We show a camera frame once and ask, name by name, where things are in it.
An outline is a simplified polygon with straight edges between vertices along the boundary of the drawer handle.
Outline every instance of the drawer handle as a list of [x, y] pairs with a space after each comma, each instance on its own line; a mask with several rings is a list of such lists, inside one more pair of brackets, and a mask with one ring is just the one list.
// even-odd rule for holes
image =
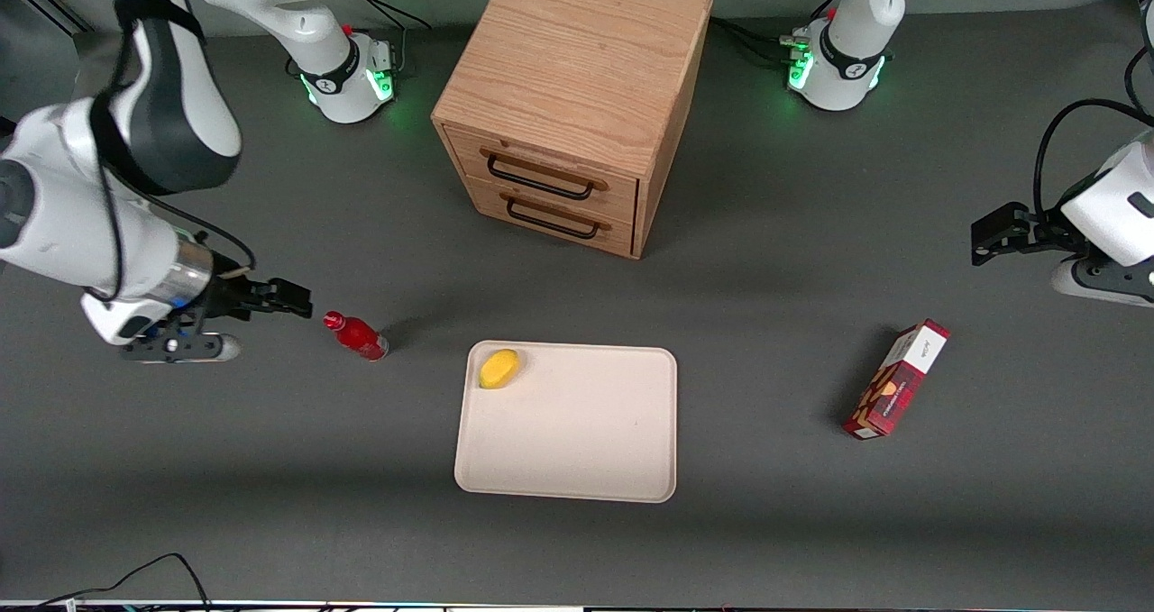
[[527, 177], [520, 177], [519, 174], [512, 174], [511, 172], [497, 170], [493, 165], [496, 163], [497, 163], [497, 156], [489, 155], [489, 163], [488, 163], [489, 174], [492, 174], [493, 177], [501, 178], [503, 180], [511, 181], [514, 184], [519, 184], [522, 186], [527, 186], [530, 188], [535, 188], [538, 191], [545, 191], [545, 193], [552, 193], [554, 195], [559, 195], [561, 197], [565, 197], [569, 200], [587, 200], [589, 196], [593, 194], [593, 181], [590, 181], [589, 185], [585, 185], [585, 191], [582, 191], [580, 193], [574, 193], [572, 191], [565, 191], [564, 188], [557, 188], [556, 186], [549, 186], [548, 184], [541, 184], [540, 181], [534, 181], [532, 179], [529, 179]]
[[505, 212], [508, 212], [509, 217], [511, 217], [512, 219], [519, 219], [520, 222], [527, 222], [529, 224], [532, 224], [532, 225], [544, 226], [545, 229], [548, 229], [549, 231], [556, 231], [557, 233], [564, 233], [565, 236], [572, 236], [574, 238], [577, 238], [578, 240], [592, 240], [593, 237], [597, 236], [598, 230], [601, 229], [601, 225], [598, 225], [595, 222], [593, 223], [593, 229], [591, 229], [590, 231], [577, 231], [576, 229], [569, 229], [568, 226], [561, 226], [560, 224], [553, 224], [552, 222], [546, 222], [546, 221], [540, 219], [540, 218], [535, 218], [535, 217], [532, 217], [532, 216], [526, 216], [524, 214], [518, 214], [517, 211], [512, 210], [514, 206], [517, 202], [516, 199], [515, 197], [508, 197], [508, 201], [509, 202], [505, 204]]

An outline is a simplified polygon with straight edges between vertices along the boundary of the gray tabletop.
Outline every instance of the gray tabletop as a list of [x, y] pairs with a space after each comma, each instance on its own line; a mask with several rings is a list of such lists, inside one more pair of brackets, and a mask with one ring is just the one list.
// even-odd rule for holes
[[[1154, 314], [1052, 292], [1059, 255], [968, 262], [969, 223], [1028, 197], [1050, 117], [1122, 97], [1132, 3], [913, 16], [845, 114], [711, 32], [640, 262], [472, 209], [428, 120], [466, 36], [414, 33], [397, 103], [350, 127], [312, 110], [271, 38], [210, 43], [245, 157], [174, 201], [319, 311], [388, 326], [387, 361], [278, 315], [219, 321], [235, 361], [128, 365], [78, 290], [0, 277], [0, 596], [181, 551], [216, 598], [1149, 609]], [[1050, 197], [1136, 132], [1071, 119]], [[849, 439], [838, 420], [926, 318], [953, 337], [897, 433]], [[675, 497], [462, 492], [484, 338], [672, 350]], [[192, 594], [159, 568], [123, 596]]]

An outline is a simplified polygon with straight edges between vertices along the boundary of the red bottle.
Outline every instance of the red bottle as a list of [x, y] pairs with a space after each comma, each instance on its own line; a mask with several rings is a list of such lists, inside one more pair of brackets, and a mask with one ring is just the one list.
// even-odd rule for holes
[[355, 316], [345, 316], [337, 311], [324, 315], [324, 324], [337, 334], [340, 345], [354, 351], [369, 361], [376, 361], [389, 352], [389, 343], [369, 324]]

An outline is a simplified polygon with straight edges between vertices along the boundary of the red box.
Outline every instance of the red box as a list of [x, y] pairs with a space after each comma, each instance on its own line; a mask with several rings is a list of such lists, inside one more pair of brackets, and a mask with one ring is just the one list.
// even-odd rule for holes
[[904, 331], [841, 427], [859, 440], [889, 436], [949, 337], [947, 329], [928, 319]]

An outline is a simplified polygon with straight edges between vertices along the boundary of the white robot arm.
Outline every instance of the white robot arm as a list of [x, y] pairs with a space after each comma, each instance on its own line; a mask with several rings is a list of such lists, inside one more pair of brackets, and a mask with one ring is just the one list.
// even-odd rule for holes
[[392, 99], [389, 43], [365, 33], [346, 33], [319, 0], [204, 1], [247, 17], [272, 33], [300, 67], [309, 99], [329, 120], [358, 122]]
[[787, 87], [822, 110], [856, 106], [877, 85], [904, 16], [906, 0], [841, 0], [832, 20], [819, 15], [782, 38], [796, 60]]
[[[85, 286], [81, 304], [93, 328], [134, 358], [227, 359], [235, 345], [203, 334], [203, 320], [308, 316], [309, 294], [279, 279], [248, 281], [246, 268], [149, 210], [152, 196], [224, 184], [240, 133], [186, 0], [117, 0], [117, 13], [140, 75], [126, 85], [118, 74], [96, 97], [17, 124], [0, 154], [0, 260]], [[172, 348], [177, 337], [198, 348]]]
[[[1151, 10], [1144, 30], [1148, 50], [1154, 31]], [[1010, 202], [972, 224], [971, 261], [981, 266], [1007, 253], [1067, 252], [1072, 255], [1050, 278], [1056, 291], [1154, 307], [1154, 130], [1114, 152], [1055, 207], [1042, 206], [1042, 161], [1050, 137], [1066, 115], [1087, 106], [1108, 107], [1154, 127], [1154, 115], [1114, 100], [1087, 98], [1064, 107], [1042, 136], [1033, 212], [1021, 202]]]

